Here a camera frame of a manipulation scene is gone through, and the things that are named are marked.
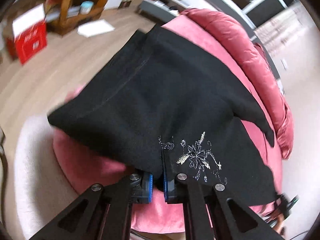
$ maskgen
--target silver embroidery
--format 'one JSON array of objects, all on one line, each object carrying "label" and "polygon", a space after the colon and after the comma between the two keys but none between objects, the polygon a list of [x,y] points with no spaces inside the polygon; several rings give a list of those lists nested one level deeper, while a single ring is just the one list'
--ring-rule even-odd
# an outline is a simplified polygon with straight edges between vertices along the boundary
[{"label": "silver embroidery", "polygon": [[174,148],[173,136],[172,136],[172,142],[167,142],[166,144],[161,142],[161,136],[159,136],[159,144],[161,145],[162,149],[173,150]]},{"label": "silver embroidery", "polygon": [[214,163],[216,164],[216,169],[217,169],[214,174],[215,174],[216,178],[218,178],[219,181],[221,182],[219,172],[218,172],[219,170],[221,170],[221,163],[216,162],[216,159],[215,159],[213,153],[211,152],[211,142],[207,141],[207,144],[210,146],[209,150],[204,150],[201,147],[201,144],[204,140],[204,136],[205,136],[205,132],[202,133],[199,141],[196,141],[192,146],[188,145],[188,147],[187,147],[188,152],[187,153],[184,152],[184,148],[186,147],[186,141],[182,140],[180,143],[182,146],[182,155],[177,160],[177,163],[183,165],[183,163],[185,163],[185,161],[187,159],[189,159],[189,161],[190,161],[189,167],[190,168],[193,167],[195,169],[198,169],[198,172],[194,178],[196,180],[198,180],[200,178],[201,171],[202,171],[202,172],[204,172],[204,182],[207,182],[207,175],[205,173],[204,168],[207,168],[208,170],[210,170],[210,164],[207,161],[207,157],[211,156],[211,158],[214,160]]}]

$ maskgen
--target red cardboard box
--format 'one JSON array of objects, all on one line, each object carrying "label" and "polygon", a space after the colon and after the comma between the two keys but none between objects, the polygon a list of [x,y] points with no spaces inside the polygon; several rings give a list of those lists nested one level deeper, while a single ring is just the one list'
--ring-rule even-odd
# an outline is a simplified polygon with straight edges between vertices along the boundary
[{"label": "red cardboard box", "polygon": [[5,41],[13,59],[18,57],[24,64],[47,46],[44,17],[43,5],[39,5],[12,22],[12,34],[6,35]]}]

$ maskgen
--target pink puffy pillow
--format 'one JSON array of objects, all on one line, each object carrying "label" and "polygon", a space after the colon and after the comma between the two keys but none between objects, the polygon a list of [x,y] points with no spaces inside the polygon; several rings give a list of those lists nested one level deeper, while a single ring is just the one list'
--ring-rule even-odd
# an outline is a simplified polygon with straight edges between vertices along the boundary
[{"label": "pink puffy pillow", "polygon": [[182,14],[219,41],[241,67],[271,117],[282,157],[289,158],[293,148],[293,117],[290,108],[279,91],[268,61],[260,55],[241,24],[223,12],[208,9],[187,9]]}]

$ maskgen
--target pink cushion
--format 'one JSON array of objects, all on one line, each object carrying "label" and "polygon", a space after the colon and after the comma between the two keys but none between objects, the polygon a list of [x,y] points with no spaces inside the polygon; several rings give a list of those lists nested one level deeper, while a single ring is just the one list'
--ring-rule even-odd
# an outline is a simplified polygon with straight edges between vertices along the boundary
[{"label": "pink cushion", "polygon": [[187,9],[184,15],[210,33],[228,51],[254,85],[271,117],[285,159],[293,147],[293,117],[267,61],[231,16],[208,9]]},{"label": "pink cushion", "polygon": [[[215,38],[186,16],[175,18],[164,25],[164,28],[187,38],[225,63],[256,98],[266,114],[271,128],[273,128],[271,118],[254,86],[233,57]],[[275,147],[271,148],[270,145],[266,143],[263,133],[259,128],[250,122],[243,121],[243,123],[250,138],[259,150],[264,163],[268,165],[273,172],[276,190],[281,192],[282,166],[281,150],[278,144],[275,144]],[[112,184],[121,176],[131,172],[124,164],[98,156],[95,152],[80,145],[57,129],[54,133],[53,147],[62,170],[78,193],[82,193],[90,185],[97,182],[103,185]],[[260,212],[264,207],[255,206],[251,208],[255,212]],[[273,210],[273,207],[269,204],[264,212],[270,212],[271,210]],[[154,188],[151,204],[134,205],[132,228],[138,231],[160,234],[183,232],[182,205],[167,205],[164,202],[163,192]]]}]

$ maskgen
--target black cloth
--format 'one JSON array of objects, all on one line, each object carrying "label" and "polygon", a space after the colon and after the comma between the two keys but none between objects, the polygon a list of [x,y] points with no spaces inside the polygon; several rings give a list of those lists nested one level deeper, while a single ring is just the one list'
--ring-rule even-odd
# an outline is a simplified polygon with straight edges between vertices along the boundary
[{"label": "black cloth", "polygon": [[226,183],[248,205],[270,203],[272,172],[241,119],[274,146],[262,109],[229,68],[159,26],[137,31],[75,99],[48,116],[91,149],[154,179],[163,172],[162,147],[176,173]]}]

